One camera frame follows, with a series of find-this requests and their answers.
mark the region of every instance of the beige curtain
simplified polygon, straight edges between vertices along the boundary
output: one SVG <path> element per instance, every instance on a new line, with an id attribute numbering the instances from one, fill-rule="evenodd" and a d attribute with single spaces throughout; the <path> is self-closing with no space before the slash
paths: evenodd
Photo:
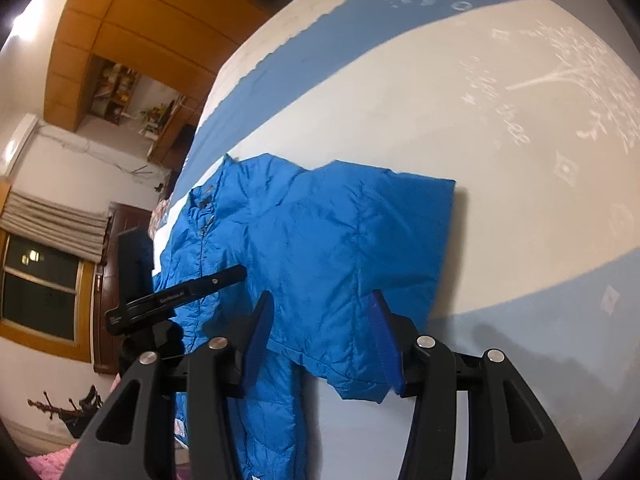
<path id="1" fill-rule="evenodd" d="M 14 190 L 0 216 L 0 228 L 5 231 L 96 263 L 102 257 L 107 222 L 105 214 L 87 213 Z"/>

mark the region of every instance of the wall light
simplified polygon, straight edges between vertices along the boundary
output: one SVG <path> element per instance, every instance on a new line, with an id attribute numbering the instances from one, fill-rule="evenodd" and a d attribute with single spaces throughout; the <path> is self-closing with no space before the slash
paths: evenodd
<path id="1" fill-rule="evenodd" d="M 9 38 L 18 36 L 23 40 L 33 40 L 36 37 L 43 13 L 44 0 L 31 0 L 24 12 L 14 19 L 14 27 L 11 29 Z"/>

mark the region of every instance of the pink fluffy fabric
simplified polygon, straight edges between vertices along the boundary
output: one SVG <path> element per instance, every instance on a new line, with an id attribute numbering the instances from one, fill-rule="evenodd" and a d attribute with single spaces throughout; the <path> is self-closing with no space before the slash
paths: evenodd
<path id="1" fill-rule="evenodd" d="M 117 375 L 113 383 L 111 384 L 110 393 L 120 382 L 120 376 Z M 65 447 L 55 453 L 49 453 L 47 455 L 31 456 L 27 458 L 27 462 L 31 468 L 37 473 L 42 480 L 60 480 L 62 472 L 65 470 L 66 463 L 69 462 L 71 455 L 78 446 L 78 443 L 72 444 L 70 447 Z M 183 478 L 186 480 L 190 478 L 190 471 L 188 468 L 181 471 L 176 475 L 177 480 Z"/>

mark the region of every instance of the bed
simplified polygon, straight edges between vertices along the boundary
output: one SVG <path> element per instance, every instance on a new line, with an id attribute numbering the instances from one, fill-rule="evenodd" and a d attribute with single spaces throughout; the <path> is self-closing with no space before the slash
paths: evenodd
<path id="1" fill-rule="evenodd" d="M 565 1 L 589 27 L 552 0 L 295 0 L 221 69 L 155 272 L 226 152 L 455 179 L 427 331 L 502 349 L 599 478 L 640 416 L 640 58 L 604 0 Z M 309 478 L 397 475 L 409 400 L 305 388 Z"/>

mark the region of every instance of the air conditioner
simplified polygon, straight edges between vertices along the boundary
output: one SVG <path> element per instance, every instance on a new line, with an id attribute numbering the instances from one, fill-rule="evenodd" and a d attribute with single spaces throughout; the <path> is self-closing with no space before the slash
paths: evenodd
<path id="1" fill-rule="evenodd" d="M 25 114 L 20 120 L 0 156 L 0 176 L 10 175 L 15 161 L 37 125 L 38 118 L 34 114 Z"/>

